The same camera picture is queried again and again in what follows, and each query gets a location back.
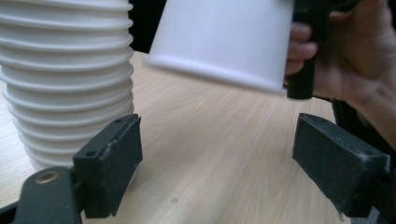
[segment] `ribbed cup stack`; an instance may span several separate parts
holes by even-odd
[[[37,170],[72,157],[107,124],[134,113],[125,0],[0,1],[0,78]]]

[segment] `white cup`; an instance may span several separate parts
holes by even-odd
[[[134,113],[128,0],[0,0],[0,78],[37,170],[72,167],[109,122]]]
[[[146,64],[259,91],[282,89],[294,0],[168,0]]]

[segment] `wooden table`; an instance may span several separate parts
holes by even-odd
[[[333,120],[329,103],[172,76],[142,67],[145,57],[132,58],[144,160],[117,215],[84,223],[342,223],[290,157],[298,114]],[[35,170],[2,96],[0,124],[3,207]]]

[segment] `cup rim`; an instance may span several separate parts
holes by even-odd
[[[133,4],[101,4],[101,3],[81,3],[63,0],[15,0],[18,2],[26,2],[37,5],[52,6],[52,7],[69,7],[69,8],[81,8],[90,10],[101,10],[101,11],[129,11],[134,8]]]
[[[0,23],[27,26],[31,28],[43,28],[53,30],[68,30],[68,31],[114,31],[129,29],[134,22],[131,20],[123,20],[119,24],[111,23],[109,25],[103,25],[102,23],[95,24],[75,24],[65,22],[42,22],[42,21],[28,21],[24,18],[9,17],[0,15]]]
[[[51,151],[44,151],[44,150],[39,150],[39,149],[37,149],[36,147],[31,147],[31,146],[29,146],[28,144],[25,144],[25,147],[28,147],[29,149],[32,149],[32,150],[34,150],[34,151],[38,151],[38,152],[40,152],[40,153],[46,153],[46,154],[52,154],[52,155],[54,155],[54,156],[67,156],[67,155],[74,155],[74,154],[76,154],[78,151],[79,151],[79,149],[65,149],[65,150],[58,150],[58,151],[55,151],[55,150],[51,150]]]
[[[49,141],[59,141],[59,142],[67,142],[67,141],[80,141],[80,140],[88,140],[93,138],[97,133],[96,132],[91,132],[91,133],[84,133],[84,134],[75,134],[73,133],[72,135],[66,136],[66,135],[62,135],[62,136],[57,136],[57,135],[50,135],[50,134],[45,134],[45,133],[34,133],[31,130],[29,130],[29,128],[24,127],[23,123],[25,125],[34,125],[31,123],[28,123],[26,121],[23,120],[19,120],[17,118],[13,119],[14,122],[14,126],[18,129],[18,131],[22,132],[22,133],[27,133],[37,139],[42,139],[42,140],[49,140]],[[107,125],[108,122],[107,121],[103,121],[100,123],[96,123],[94,125],[96,126],[100,126],[100,125]]]
[[[35,137],[31,136],[28,133],[22,133],[22,132],[18,132],[18,137],[21,139],[21,141],[28,147],[34,148],[38,151],[42,151],[42,152],[50,152],[53,154],[64,154],[64,152],[66,150],[80,150],[82,149],[82,147],[85,145],[84,143],[87,142],[87,140],[79,140],[79,142],[83,143],[82,147],[75,149],[75,148],[68,148],[68,149],[57,149],[57,148],[39,148],[39,146],[37,146],[33,141],[33,139],[35,139]]]
[[[43,45],[43,44],[34,44],[27,43],[22,41],[8,40],[2,38],[0,36],[0,45],[11,47],[14,49],[28,49],[28,50],[37,50],[37,51],[46,51],[46,52],[96,52],[110,49],[120,49],[123,47],[130,46],[130,44],[134,41],[134,37],[129,35],[128,38],[125,38],[122,42],[119,43],[108,43],[101,45],[82,45],[82,46],[70,46],[70,45]]]
[[[76,66],[69,66],[67,63],[63,65],[59,64],[40,64],[40,63],[28,63],[21,62],[20,60],[9,59],[4,57],[0,53],[0,62],[2,64],[6,64],[12,67],[17,67],[21,69],[32,69],[36,71],[48,71],[48,72],[85,72],[85,71],[94,71],[100,69],[106,69],[109,67],[116,66],[121,63],[126,63],[131,60],[134,56],[134,51],[131,48],[128,48],[128,52],[121,54],[117,58],[113,58],[112,60],[107,60],[105,63],[91,63],[91,64],[80,64]]]
[[[118,83],[121,83],[128,78],[131,78],[131,75],[134,72],[134,67],[130,65],[130,68],[121,76],[117,76],[115,78],[112,78],[111,80],[107,81],[102,81],[95,83],[95,85],[80,85],[80,86],[74,86],[73,88],[61,88],[59,86],[52,86],[52,85],[39,85],[39,84],[34,84],[31,82],[23,82],[19,79],[13,79],[12,76],[6,76],[5,73],[2,70],[3,65],[0,65],[0,79],[5,81],[6,83],[9,83],[12,86],[15,86],[20,89],[24,90],[29,90],[29,91],[46,91],[46,92],[71,92],[71,91],[94,91],[94,90],[99,90],[102,88],[107,88],[111,87],[113,85],[116,85]]]
[[[27,101],[21,101],[18,99],[13,98],[12,96],[10,96],[8,90],[7,90],[7,83],[6,85],[3,87],[3,96],[12,104],[15,105],[19,105],[21,107],[26,107],[26,108],[30,108],[30,109],[40,109],[42,111],[79,111],[79,110],[86,110],[86,109],[94,109],[97,107],[101,107],[101,106],[105,106],[105,105],[110,105],[113,102],[118,101],[119,99],[124,98],[127,95],[132,94],[132,88],[133,88],[133,82],[130,79],[129,81],[129,85],[127,86],[127,88],[125,88],[125,90],[120,91],[118,94],[109,97],[107,99],[105,99],[102,102],[92,102],[90,105],[74,105],[74,106],[70,106],[70,105],[63,105],[63,106],[51,106],[51,105],[38,105],[38,104],[32,104],[31,102],[27,102]]]
[[[34,152],[32,152],[30,149],[27,149],[27,146],[24,147],[26,153],[29,155],[30,160],[32,162],[33,160],[39,161],[41,163],[50,165],[50,166],[69,166],[70,164],[73,165],[73,161],[71,160],[70,163],[69,162],[65,162],[65,161],[52,161],[49,159],[45,159],[45,158],[41,158],[41,157],[37,157],[37,155],[35,155]]]
[[[126,96],[124,99],[121,99],[119,102],[116,102],[113,105],[104,106],[104,107],[115,107],[113,110],[114,114],[125,114],[125,112],[134,110],[134,97]],[[77,127],[77,126],[84,126],[84,125],[91,125],[94,123],[100,123],[104,120],[109,120],[114,117],[114,114],[104,114],[100,116],[90,116],[88,119],[80,119],[80,120],[59,120],[59,121],[49,121],[43,119],[32,119],[28,116],[23,115],[22,112],[18,111],[15,108],[15,105],[12,103],[8,104],[8,111],[17,119],[20,119],[26,123],[31,123],[37,126],[46,126],[46,127]]]

